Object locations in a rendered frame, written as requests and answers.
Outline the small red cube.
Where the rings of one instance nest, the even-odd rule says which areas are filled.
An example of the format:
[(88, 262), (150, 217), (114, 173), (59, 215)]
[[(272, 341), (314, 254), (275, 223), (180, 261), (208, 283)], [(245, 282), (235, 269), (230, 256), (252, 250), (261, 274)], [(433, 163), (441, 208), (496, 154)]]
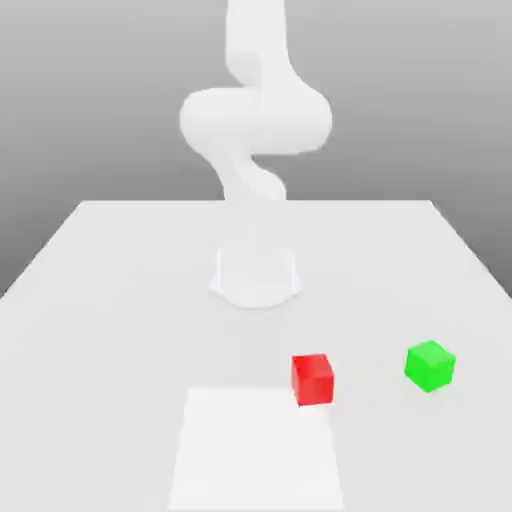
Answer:
[(334, 372), (327, 355), (294, 355), (291, 385), (299, 407), (330, 404), (334, 397)]

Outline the small green cube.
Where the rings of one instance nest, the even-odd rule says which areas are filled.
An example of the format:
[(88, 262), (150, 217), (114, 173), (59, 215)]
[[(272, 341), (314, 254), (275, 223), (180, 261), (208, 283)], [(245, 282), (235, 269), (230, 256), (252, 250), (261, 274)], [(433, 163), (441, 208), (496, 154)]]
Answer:
[(451, 383), (456, 356), (435, 340), (407, 350), (404, 374), (422, 391), (429, 393)]

